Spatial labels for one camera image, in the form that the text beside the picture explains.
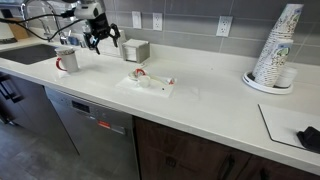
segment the dishwasher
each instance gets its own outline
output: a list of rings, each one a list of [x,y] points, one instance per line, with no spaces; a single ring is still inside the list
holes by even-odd
[[[45,88],[81,161],[108,179],[138,180],[132,115]]]

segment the wall outlet cover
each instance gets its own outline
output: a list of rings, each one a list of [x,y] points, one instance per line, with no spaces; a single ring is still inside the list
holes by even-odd
[[[232,16],[220,16],[218,29],[217,29],[217,36],[221,37],[228,37],[231,24],[232,24]]]
[[[135,29],[142,29],[141,25],[141,12],[132,11],[132,24]]]
[[[162,31],[162,13],[153,13],[153,30]]]

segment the dark wooden cabinet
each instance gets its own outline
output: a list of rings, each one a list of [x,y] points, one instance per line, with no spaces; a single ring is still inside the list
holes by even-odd
[[[135,118],[142,180],[236,179],[250,155]]]
[[[135,117],[142,180],[320,180],[319,176]]]
[[[47,98],[42,85],[0,73],[0,107],[2,114],[20,126],[45,137],[61,148],[75,151],[58,114]]]
[[[319,176],[262,157],[252,156],[239,180],[320,180]]]

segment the white cup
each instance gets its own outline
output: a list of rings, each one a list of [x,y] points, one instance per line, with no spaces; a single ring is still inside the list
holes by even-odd
[[[68,73],[73,73],[79,71],[77,58],[71,47],[60,47],[55,49],[57,52],[56,67],[61,71],[67,71]]]
[[[285,66],[281,72],[281,76],[288,78],[295,78],[298,74],[298,70],[292,67]]]
[[[292,84],[293,79],[294,78],[292,77],[289,78],[289,77],[279,76],[275,85],[278,87],[287,88]]]
[[[138,85],[142,88],[147,88],[150,86],[151,78],[149,76],[139,76],[138,77]]]

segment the white mug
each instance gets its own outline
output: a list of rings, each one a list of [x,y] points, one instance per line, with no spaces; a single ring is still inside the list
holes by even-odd
[[[287,88],[293,83],[293,80],[297,74],[297,69],[285,66],[275,85],[278,87]]]
[[[77,58],[74,53],[74,50],[71,47],[61,47],[55,49],[57,52],[57,61],[56,67],[61,71],[67,71],[68,73],[73,73],[79,71]],[[60,62],[62,63],[65,69],[62,69],[60,66]]]

